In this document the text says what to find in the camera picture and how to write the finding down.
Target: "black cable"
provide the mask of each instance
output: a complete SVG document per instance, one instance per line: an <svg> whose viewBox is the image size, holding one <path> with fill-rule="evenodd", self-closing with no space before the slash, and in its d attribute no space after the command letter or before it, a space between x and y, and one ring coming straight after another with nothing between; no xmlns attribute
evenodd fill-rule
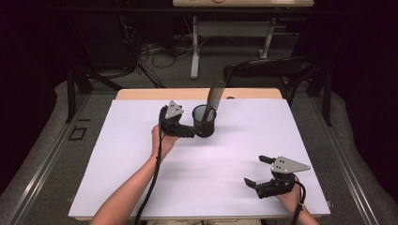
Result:
<svg viewBox="0 0 398 225"><path fill-rule="evenodd" d="M306 197L305 187L300 183L299 180L296 181L296 184L298 184L301 187L302 196L300 196L300 200L298 202L298 206L296 207L296 211L295 211L295 214L293 216L292 223L291 223L292 225L296 225L296 223L298 221L298 218L299 218L299 213L301 212L302 207L304 206L304 201L305 201L305 197Z"/></svg>
<svg viewBox="0 0 398 225"><path fill-rule="evenodd" d="M141 215L143 214L144 208L149 200L149 197L152 193L153 188L155 187L156 180L158 178L159 170L161 168L161 141L163 140L163 137L161 136L161 114L160 114L159 115L159 149L158 149L158 155L156 157L155 172L153 173L153 178L152 178L152 182L150 184L149 190L145 196L143 203L140 206L140 209L138 210L137 216L135 217L135 221L134 221L135 225L140 224Z"/></svg>

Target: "black chair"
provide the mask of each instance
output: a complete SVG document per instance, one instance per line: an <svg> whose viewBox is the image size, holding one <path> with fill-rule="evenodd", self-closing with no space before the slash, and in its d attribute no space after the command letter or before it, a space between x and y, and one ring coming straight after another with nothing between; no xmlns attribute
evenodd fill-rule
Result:
<svg viewBox="0 0 398 225"><path fill-rule="evenodd" d="M318 71L314 60L306 57L256 59L223 70L227 87L275 87L291 106L299 84Z"/></svg>

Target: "white table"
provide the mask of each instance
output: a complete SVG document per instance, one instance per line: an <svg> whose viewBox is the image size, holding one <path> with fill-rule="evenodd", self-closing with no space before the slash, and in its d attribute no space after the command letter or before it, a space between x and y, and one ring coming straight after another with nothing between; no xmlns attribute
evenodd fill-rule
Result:
<svg viewBox="0 0 398 225"><path fill-rule="evenodd" d="M284 156L312 164L286 101L280 95L255 98L262 95L250 96L250 90L276 93L276 89L225 89L224 98L236 99L221 101L214 134L177 141L161 164L157 185L142 219L289 217L275 197L258 199L243 178L258 183L272 178L270 165L260 162L260 155ZM151 149L150 130L158 122L161 107L170 100L161 94L165 92L167 89L152 90L152 94L150 89L139 90L135 100L123 100L120 96L114 100L70 208L70 217L91 219L101 204L146 161ZM181 124L192 125L191 111L206 103L206 92L207 88L171 89L168 97L174 97L185 111ZM127 98L133 93L121 91ZM307 188L305 203L310 212L315 216L328 215L314 170L298 172L297 176ZM144 196L131 213L132 218Z"/></svg>
<svg viewBox="0 0 398 225"><path fill-rule="evenodd" d="M303 8L312 7L314 0L225 0L219 4L213 0L173 0L173 5L185 8ZM197 17L193 16L191 78L197 79L199 73L198 36L266 37L264 47L259 52L261 58L267 58L275 21L272 18L268 22L198 22Z"/></svg>

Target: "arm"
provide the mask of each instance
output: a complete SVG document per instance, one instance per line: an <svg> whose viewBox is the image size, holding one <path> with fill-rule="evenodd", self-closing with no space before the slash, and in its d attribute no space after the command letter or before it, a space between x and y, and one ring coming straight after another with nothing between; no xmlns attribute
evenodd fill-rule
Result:
<svg viewBox="0 0 398 225"><path fill-rule="evenodd" d="M299 204L299 192L299 185L295 185L292 191L276 196L283 207L292 215L295 213L296 207ZM302 210L298 215L298 223L300 225L319 225L318 221L316 221L313 215L310 214L305 205L302 207Z"/></svg>
<svg viewBox="0 0 398 225"><path fill-rule="evenodd" d="M164 136L161 142L161 160L166 158L177 139L178 137ZM155 172L159 145L159 127L154 126L152 154L149 159L102 204L90 224L124 224L126 222Z"/></svg>

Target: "dark background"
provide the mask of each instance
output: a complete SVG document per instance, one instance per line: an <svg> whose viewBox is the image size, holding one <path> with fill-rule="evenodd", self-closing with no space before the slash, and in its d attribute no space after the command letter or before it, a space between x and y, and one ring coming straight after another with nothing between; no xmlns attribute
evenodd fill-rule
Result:
<svg viewBox="0 0 398 225"><path fill-rule="evenodd" d="M123 2L54 1L66 6L111 7ZM1 96L0 191L3 191L38 135L56 102L54 88L65 81L69 60L51 31L60 31L75 60L89 67L124 69L133 67L123 43L117 16L62 17L46 20L36 1L3 1L0 11ZM172 1L134 1L136 7L171 8ZM343 27L344 47L333 68L332 90L346 102L356 146L379 184L398 200L397 103L398 41L394 27L398 22L394 1L317 0L321 9L349 8L343 21L309 18L300 32L294 55L314 57L321 64L333 53L334 41ZM173 34L181 18L157 16L137 20L140 34L166 47L174 44Z"/></svg>

